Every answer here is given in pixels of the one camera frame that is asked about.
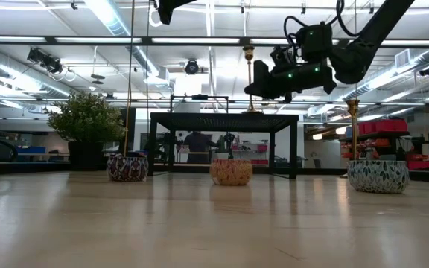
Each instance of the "bowl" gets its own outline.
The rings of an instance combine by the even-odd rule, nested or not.
[[[377,194],[400,194],[410,182],[406,161],[350,161],[347,171],[356,191]]]
[[[148,160],[146,157],[111,156],[107,160],[107,175],[113,182],[147,181]]]
[[[249,160],[214,159],[209,174],[216,185],[246,185],[252,178]]]

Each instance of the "exposed ductwork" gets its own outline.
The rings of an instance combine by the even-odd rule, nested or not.
[[[336,101],[347,101],[354,99],[381,86],[385,86],[386,84],[393,82],[408,72],[422,70],[428,66],[429,50],[423,51],[419,49],[407,49],[395,56],[394,63],[391,63],[380,71],[377,71],[374,74],[366,77],[359,87],[355,88],[355,86],[351,86],[347,89],[348,93],[339,96]],[[308,110],[308,114],[318,115],[325,113],[334,107],[335,105],[331,104],[311,107]]]
[[[118,12],[118,6],[113,0],[84,0],[87,7],[98,17],[113,36],[130,36],[130,29]],[[130,46],[125,47],[130,53]],[[159,70],[147,58],[142,48],[137,45],[132,49],[133,58],[139,63],[140,68],[151,76],[158,76]]]
[[[67,98],[73,90],[61,82],[52,80],[47,74],[29,68],[1,53],[0,80],[34,93],[45,91],[44,94],[51,98]]]

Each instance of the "green plant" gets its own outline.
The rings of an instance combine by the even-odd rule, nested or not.
[[[125,134],[121,112],[97,95],[73,94],[68,101],[53,104],[60,111],[48,111],[48,125],[67,141],[120,141]]]

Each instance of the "wooden floor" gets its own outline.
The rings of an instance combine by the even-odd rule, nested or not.
[[[429,183],[381,195],[328,176],[0,176],[0,267],[429,268]]]

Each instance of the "black planter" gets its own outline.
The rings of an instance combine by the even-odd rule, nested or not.
[[[104,144],[100,142],[69,142],[69,160],[71,169],[75,171],[94,171],[102,162],[102,149]]]

